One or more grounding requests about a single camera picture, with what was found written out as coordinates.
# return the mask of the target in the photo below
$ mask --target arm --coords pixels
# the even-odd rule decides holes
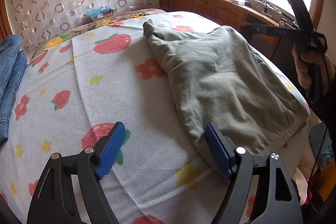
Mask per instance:
[[[325,54],[325,62],[327,64],[331,84],[329,87],[327,71],[321,54],[316,52],[303,53],[301,54],[301,58],[304,62],[299,59],[298,53],[294,48],[292,50],[292,55],[294,57],[299,83],[305,89],[310,87],[311,78],[308,75],[308,68],[304,62],[315,63],[321,67],[323,94],[319,102],[310,105],[310,108],[327,126],[330,138],[332,140],[333,151],[334,154],[336,154],[336,119],[333,114],[336,108],[335,66],[331,59]]]

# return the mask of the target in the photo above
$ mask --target silver screw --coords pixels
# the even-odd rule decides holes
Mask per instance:
[[[239,146],[236,148],[236,151],[239,153],[239,154],[245,154],[246,150],[245,148]]]
[[[93,152],[93,150],[94,150],[93,147],[90,147],[90,146],[89,146],[89,147],[85,148],[84,151],[85,151],[86,154],[90,154],[90,153]]]
[[[278,160],[278,159],[279,159],[279,155],[278,155],[277,153],[272,153],[272,154],[271,154],[271,158],[272,158],[273,160]]]
[[[56,160],[56,159],[59,158],[59,154],[58,154],[58,153],[54,153],[54,154],[51,155],[51,158],[52,158],[53,160]]]

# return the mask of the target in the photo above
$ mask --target white floral bed sheet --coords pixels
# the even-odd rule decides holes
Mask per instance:
[[[163,28],[189,32],[207,33],[218,27],[189,12],[148,15],[56,43],[39,60],[31,61],[16,94],[9,140],[0,147],[0,193],[23,223],[51,153],[77,154],[94,145],[117,121],[125,124],[126,139],[101,184],[119,222],[211,222],[227,183],[183,131],[167,76],[142,35],[142,24],[148,19]],[[309,113],[296,88],[265,61]],[[310,116],[278,151],[291,175],[309,124]],[[90,223],[76,180],[74,188],[82,220]],[[248,220],[253,200],[251,191],[242,222]]]

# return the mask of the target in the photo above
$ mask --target cardboard box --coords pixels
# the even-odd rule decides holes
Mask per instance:
[[[103,20],[105,18],[112,17],[112,16],[113,16],[113,11],[108,11],[98,16],[94,16],[93,21],[96,22],[96,21]]]

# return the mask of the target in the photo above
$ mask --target pile of clothes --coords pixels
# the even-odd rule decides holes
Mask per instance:
[[[25,52],[20,51],[21,42],[19,35],[9,35],[0,42],[0,143],[8,139],[15,94],[28,66]]]

